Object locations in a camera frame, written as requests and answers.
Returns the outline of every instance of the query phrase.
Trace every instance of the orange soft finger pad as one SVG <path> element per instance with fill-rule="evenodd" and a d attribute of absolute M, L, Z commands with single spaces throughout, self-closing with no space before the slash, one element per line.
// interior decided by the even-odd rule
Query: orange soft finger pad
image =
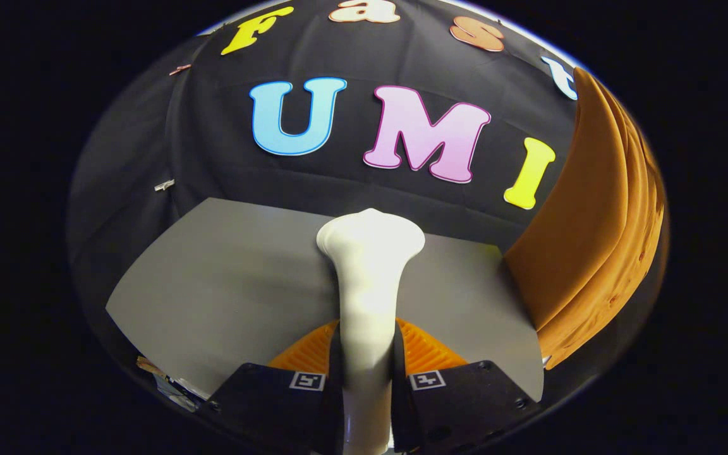
<path fill-rule="evenodd" d="M 406 374 L 442 370 L 467 365 L 468 362 L 414 324 L 396 319 L 404 339 Z"/>
<path fill-rule="evenodd" d="M 330 340 L 338 320 L 333 320 L 302 337 L 297 343 L 269 362 L 272 368 L 295 372 L 328 374 L 330 371 Z"/>

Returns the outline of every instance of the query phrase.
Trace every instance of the colorful letter cutout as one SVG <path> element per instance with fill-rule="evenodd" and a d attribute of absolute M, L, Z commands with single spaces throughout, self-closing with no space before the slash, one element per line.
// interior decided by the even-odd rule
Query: colorful letter cutout
<path fill-rule="evenodd" d="M 266 152 L 274 155 L 306 155 L 324 145 L 330 137 L 336 93 L 347 87 L 340 78 L 312 78 L 305 90 L 312 93 L 311 118 L 306 132 L 288 135 L 281 128 L 282 99 L 293 86 L 287 82 L 264 83 L 249 95 L 255 101 L 252 112 L 252 135 Z"/>
<path fill-rule="evenodd" d="M 409 166 L 419 170 L 442 145 L 440 159 L 428 170 L 444 181 L 471 181 L 471 158 L 482 127 L 490 114 L 482 107 L 457 103 L 435 124 L 431 124 L 420 93 L 407 87 L 381 86 L 375 96 L 384 102 L 378 137 L 372 150 L 364 153 L 364 162 L 372 167 L 395 168 L 401 165 L 396 152 L 402 136 Z"/>
<path fill-rule="evenodd" d="M 238 32 L 232 38 L 232 42 L 221 51 L 221 55 L 226 55 L 229 52 L 251 46 L 257 41 L 257 38 L 253 36 L 255 32 L 258 34 L 268 32 L 277 21 L 277 16 L 289 15 L 292 12 L 294 12 L 294 8 L 292 6 L 286 6 L 285 8 L 250 18 L 250 20 L 241 23 L 238 26 Z"/>
<path fill-rule="evenodd" d="M 339 8 L 328 16 L 333 22 L 390 23 L 401 19 L 395 14 L 395 3 L 386 0 L 351 0 L 339 3 Z"/>
<path fill-rule="evenodd" d="M 463 43 L 471 44 L 471 46 L 477 46 L 490 52 L 499 52 L 505 49 L 505 44 L 500 39 L 504 38 L 505 35 L 502 35 L 498 28 L 474 18 L 457 16 L 454 18 L 454 25 L 449 30 L 454 38 Z"/>
<path fill-rule="evenodd" d="M 526 158 L 515 185 L 505 191 L 505 201 L 530 210 L 535 207 L 535 190 L 543 178 L 547 165 L 555 161 L 555 152 L 547 144 L 534 138 L 524 139 Z"/>
<path fill-rule="evenodd" d="M 552 80 L 555 81 L 555 85 L 558 86 L 561 92 L 563 92 L 564 95 L 569 96 L 570 100 L 577 100 L 578 93 L 569 86 L 569 82 L 574 85 L 574 78 L 572 78 L 572 75 L 564 70 L 562 64 L 552 60 L 552 58 L 542 57 L 541 60 L 543 60 L 544 63 L 549 64 L 549 72 L 552 73 Z"/>

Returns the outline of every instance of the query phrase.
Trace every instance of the white bone-shaped object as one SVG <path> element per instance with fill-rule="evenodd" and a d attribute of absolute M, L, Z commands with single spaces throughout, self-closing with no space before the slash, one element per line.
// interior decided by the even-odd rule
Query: white bone-shaped object
<path fill-rule="evenodd" d="M 387 451 L 398 284 L 424 244 L 414 222 L 372 208 L 333 219 L 316 236 L 339 280 L 344 455 Z"/>

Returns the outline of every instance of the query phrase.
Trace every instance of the letter m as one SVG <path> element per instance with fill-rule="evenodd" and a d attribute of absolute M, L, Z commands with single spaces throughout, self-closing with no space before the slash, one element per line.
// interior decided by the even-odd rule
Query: letter m
<path fill-rule="evenodd" d="M 471 181 L 471 159 L 482 127 L 490 114 L 479 106 L 457 103 L 435 124 L 431 124 L 420 93 L 407 87 L 381 86 L 375 96 L 384 103 L 381 125 L 375 146 L 364 153 L 364 162 L 372 167 L 393 169 L 401 165 L 397 154 L 401 136 L 406 157 L 413 171 L 419 170 L 442 146 L 440 158 L 428 167 L 431 174 L 444 181 Z"/>

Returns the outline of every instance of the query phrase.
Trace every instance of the letter u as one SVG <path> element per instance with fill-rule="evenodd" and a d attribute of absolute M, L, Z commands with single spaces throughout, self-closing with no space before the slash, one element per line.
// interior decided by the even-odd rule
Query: letter u
<path fill-rule="evenodd" d="M 252 112 L 252 133 L 255 142 L 274 155 L 306 155 L 324 145 L 330 137 L 336 94 L 347 87 L 340 78 L 312 78 L 305 83 L 312 93 L 311 118 L 300 135 L 284 133 L 281 127 L 282 100 L 293 86 L 279 81 L 264 83 L 250 90 L 255 101 Z"/>

